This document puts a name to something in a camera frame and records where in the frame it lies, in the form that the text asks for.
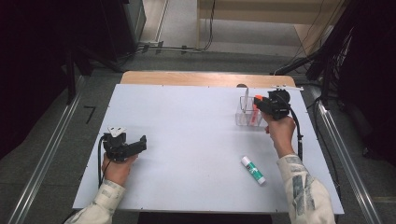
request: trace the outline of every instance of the pen holder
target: pen holder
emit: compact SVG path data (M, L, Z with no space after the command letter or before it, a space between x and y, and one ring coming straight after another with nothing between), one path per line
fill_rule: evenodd
M263 126L265 120L259 108L256 108L254 97L241 96L236 108L235 123L240 126Z

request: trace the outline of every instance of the glue stick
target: glue stick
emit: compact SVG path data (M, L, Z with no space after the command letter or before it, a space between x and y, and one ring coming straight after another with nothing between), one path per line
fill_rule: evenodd
M250 174L257 180L257 182L259 182L260 185L265 182L265 178L264 176L262 176L262 173L256 168L256 166L247 156L242 158L241 162L248 169Z

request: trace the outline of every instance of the sleeve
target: sleeve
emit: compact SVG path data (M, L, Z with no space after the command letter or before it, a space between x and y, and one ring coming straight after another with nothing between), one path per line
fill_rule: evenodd
M104 180L93 202L67 219L65 224L110 224L124 191L125 188L122 186Z
M295 155L277 161L288 198L291 223L335 223L329 192Z

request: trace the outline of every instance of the metal rail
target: metal rail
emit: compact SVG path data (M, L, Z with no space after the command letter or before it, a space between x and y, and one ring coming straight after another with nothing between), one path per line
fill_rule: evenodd
M78 92L74 100L70 105L67 105L53 134L49 143L47 144L46 149L44 150L43 155L41 156L40 161L38 162L32 176L28 180L25 185L21 197L18 200L18 203L12 212L11 217L8 220L8 224L19 224L23 223L26 218L27 213L29 212L30 206L32 205L35 196L38 193L38 189L40 188L41 183L44 180L44 176L46 175L50 163L58 149L58 146L64 136L64 132L67 129L70 119L73 117L73 114L78 105L78 101L81 97L81 92L86 84L86 77L80 77L78 80Z
M312 94L315 98L320 96L320 92L318 90L312 90ZM373 200L370 197L367 188L364 186L355 163L350 158L347 147L344 144L337 127L335 126L331 111L326 110L321 102L319 102L318 107L320 115L322 116L326 125L327 131L329 132L332 142L334 143L335 151L337 152L338 157L343 164L346 176L353 191L355 192L356 199L361 206L361 211L363 212L367 223L382 223L382 220L375 209L375 205L373 204Z

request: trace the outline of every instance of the white table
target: white table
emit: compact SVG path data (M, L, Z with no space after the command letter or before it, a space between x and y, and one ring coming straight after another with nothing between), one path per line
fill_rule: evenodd
M250 89L250 95L267 94ZM97 191L97 144L107 126L127 128L127 143L145 134L119 209L197 213L287 212L272 140L261 128L234 123L243 88L118 85L111 98L73 208L87 206ZM290 91L302 125L304 164L329 190L334 213L343 214L304 102ZM296 137L292 141L296 146ZM247 155L262 171L259 186L241 164Z

